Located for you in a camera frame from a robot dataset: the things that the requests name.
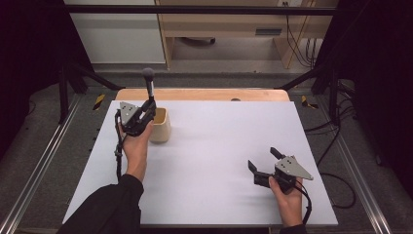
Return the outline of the white partition panel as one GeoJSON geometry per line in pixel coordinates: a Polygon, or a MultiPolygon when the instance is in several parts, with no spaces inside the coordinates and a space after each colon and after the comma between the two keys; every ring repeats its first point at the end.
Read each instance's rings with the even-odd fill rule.
{"type": "Polygon", "coordinates": [[[93,64],[165,63],[156,14],[71,14],[93,64]]]}

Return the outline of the black curtain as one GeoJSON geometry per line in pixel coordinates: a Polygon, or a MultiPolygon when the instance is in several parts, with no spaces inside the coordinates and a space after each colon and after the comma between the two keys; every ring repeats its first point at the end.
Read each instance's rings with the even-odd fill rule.
{"type": "Polygon", "coordinates": [[[0,0],[0,159],[31,95],[56,84],[68,63],[93,68],[64,0],[0,0]]]}
{"type": "Polygon", "coordinates": [[[413,196],[413,0],[338,0],[318,62],[355,83],[355,107],[382,160],[413,196]]]}

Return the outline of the aluminium floor rail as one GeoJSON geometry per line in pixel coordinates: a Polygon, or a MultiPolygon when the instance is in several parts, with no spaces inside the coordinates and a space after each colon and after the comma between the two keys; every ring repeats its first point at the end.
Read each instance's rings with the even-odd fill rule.
{"type": "Polygon", "coordinates": [[[54,159],[56,151],[58,150],[68,128],[70,127],[70,124],[78,110],[79,104],[82,99],[83,97],[81,95],[73,96],[73,99],[69,105],[67,116],[60,124],[57,125],[53,136],[49,140],[47,147],[43,151],[38,163],[36,164],[36,167],[31,173],[24,188],[20,192],[12,209],[9,211],[4,221],[0,224],[0,234],[14,234],[14,232],[17,230],[27,207],[29,206],[36,190],[38,189],[39,184],[42,181],[49,165],[54,159]]]}
{"type": "Polygon", "coordinates": [[[353,190],[355,191],[358,200],[363,206],[365,214],[376,234],[393,234],[390,225],[385,218],[373,191],[371,190],[365,176],[362,174],[361,167],[352,154],[349,145],[346,143],[341,131],[341,122],[347,117],[355,114],[354,109],[348,105],[346,101],[334,104],[332,114],[327,109],[327,100],[323,97],[317,97],[321,113],[326,118],[326,121],[336,120],[338,126],[331,126],[330,130],[335,133],[331,144],[337,148],[338,157],[346,169],[348,177],[350,178],[353,190]]]}

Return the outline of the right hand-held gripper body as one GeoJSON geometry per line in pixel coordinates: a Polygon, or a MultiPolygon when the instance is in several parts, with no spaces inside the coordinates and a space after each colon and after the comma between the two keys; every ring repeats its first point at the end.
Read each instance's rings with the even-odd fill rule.
{"type": "Polygon", "coordinates": [[[307,172],[293,156],[286,156],[275,164],[275,171],[272,174],[258,171],[259,176],[253,176],[253,182],[257,185],[269,188],[269,178],[273,177],[279,184],[281,191],[286,194],[295,185],[298,177],[313,180],[314,177],[307,172]]]}

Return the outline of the person's left hand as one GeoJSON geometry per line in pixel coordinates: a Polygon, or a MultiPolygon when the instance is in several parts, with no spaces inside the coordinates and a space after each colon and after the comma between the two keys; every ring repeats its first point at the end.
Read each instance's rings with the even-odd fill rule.
{"type": "Polygon", "coordinates": [[[125,135],[123,139],[123,151],[125,152],[128,163],[136,163],[147,157],[148,141],[152,134],[153,122],[150,121],[142,134],[139,136],[125,135]]]}

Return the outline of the light wooden office desk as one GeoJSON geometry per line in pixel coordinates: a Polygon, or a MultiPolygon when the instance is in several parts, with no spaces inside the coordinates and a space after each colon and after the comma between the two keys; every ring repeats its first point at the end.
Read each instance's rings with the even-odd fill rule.
{"type": "MultiPolygon", "coordinates": [[[[278,7],[279,0],[154,0],[158,6],[278,7]]],[[[301,8],[335,8],[339,0],[303,0],[301,8]]],[[[291,67],[304,38],[324,38],[331,16],[160,14],[163,36],[269,37],[284,68],[291,67]]]]}

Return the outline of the wooden table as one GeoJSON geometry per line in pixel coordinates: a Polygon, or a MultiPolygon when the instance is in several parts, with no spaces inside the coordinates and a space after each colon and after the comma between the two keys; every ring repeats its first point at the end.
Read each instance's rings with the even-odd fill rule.
{"type": "Polygon", "coordinates": [[[155,100],[225,100],[290,101],[284,90],[274,89],[189,89],[161,88],[154,90],[155,100]]]}

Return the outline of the black horizontal frame bar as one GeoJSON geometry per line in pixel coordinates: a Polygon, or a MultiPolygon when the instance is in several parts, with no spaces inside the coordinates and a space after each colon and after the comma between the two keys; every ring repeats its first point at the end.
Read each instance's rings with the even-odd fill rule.
{"type": "Polygon", "coordinates": [[[79,14],[201,14],[201,15],[288,15],[334,16],[336,8],[243,7],[243,6],[151,6],[151,5],[66,5],[79,14]]]}

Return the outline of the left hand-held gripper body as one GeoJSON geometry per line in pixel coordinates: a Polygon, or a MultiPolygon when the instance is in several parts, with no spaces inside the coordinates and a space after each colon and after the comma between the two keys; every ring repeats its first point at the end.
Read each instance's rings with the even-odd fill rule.
{"type": "Polygon", "coordinates": [[[142,111],[141,106],[124,101],[120,102],[118,113],[123,132],[132,137],[142,134],[146,125],[152,121],[146,112],[142,111]]]}

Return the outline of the chair base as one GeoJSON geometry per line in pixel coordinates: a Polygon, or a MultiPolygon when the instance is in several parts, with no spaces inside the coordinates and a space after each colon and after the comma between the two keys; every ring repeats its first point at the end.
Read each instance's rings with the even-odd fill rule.
{"type": "Polygon", "coordinates": [[[191,45],[191,46],[209,46],[213,45],[216,41],[214,37],[207,37],[207,38],[201,38],[201,37],[181,37],[180,40],[186,44],[186,45],[191,45]]]}

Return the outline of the black metal stand strut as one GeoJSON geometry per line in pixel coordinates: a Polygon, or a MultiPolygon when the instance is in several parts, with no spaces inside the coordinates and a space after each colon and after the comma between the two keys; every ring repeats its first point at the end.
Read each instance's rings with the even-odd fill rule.
{"type": "Polygon", "coordinates": [[[69,115],[67,85],[70,85],[76,94],[84,94],[88,90],[88,86],[84,80],[85,77],[91,78],[98,84],[112,91],[122,90],[121,86],[106,80],[105,78],[97,75],[94,71],[87,69],[79,63],[64,64],[58,72],[60,123],[63,123],[69,115]]]}
{"type": "Polygon", "coordinates": [[[310,71],[300,75],[298,78],[277,87],[277,90],[289,91],[295,86],[307,81],[311,78],[315,78],[311,92],[314,95],[322,94],[326,88],[329,89],[329,103],[328,103],[328,116],[334,125],[339,125],[339,114],[337,95],[339,87],[338,72],[332,65],[321,64],[310,71]]]}

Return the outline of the black makeup brush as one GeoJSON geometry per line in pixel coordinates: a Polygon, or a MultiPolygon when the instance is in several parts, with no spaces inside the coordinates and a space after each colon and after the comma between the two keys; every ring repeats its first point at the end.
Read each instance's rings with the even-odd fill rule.
{"type": "Polygon", "coordinates": [[[147,67],[142,70],[142,76],[145,79],[146,89],[149,96],[149,99],[154,101],[154,76],[155,72],[152,68],[147,67]]]}

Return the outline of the cream square ceramic cup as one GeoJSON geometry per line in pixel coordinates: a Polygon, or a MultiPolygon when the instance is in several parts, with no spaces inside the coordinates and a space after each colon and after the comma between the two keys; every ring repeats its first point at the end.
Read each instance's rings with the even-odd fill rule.
{"type": "Polygon", "coordinates": [[[163,107],[157,107],[153,122],[153,130],[149,140],[154,143],[167,142],[169,140],[170,132],[171,125],[168,110],[163,107]]]}

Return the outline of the person's right hand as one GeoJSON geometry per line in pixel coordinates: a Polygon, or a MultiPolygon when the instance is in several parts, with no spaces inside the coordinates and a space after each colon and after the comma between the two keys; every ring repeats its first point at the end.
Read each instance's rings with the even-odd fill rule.
{"type": "Polygon", "coordinates": [[[296,189],[293,189],[288,194],[284,194],[278,182],[273,178],[269,178],[270,188],[273,191],[279,211],[283,215],[298,215],[302,213],[302,195],[296,189]]]}

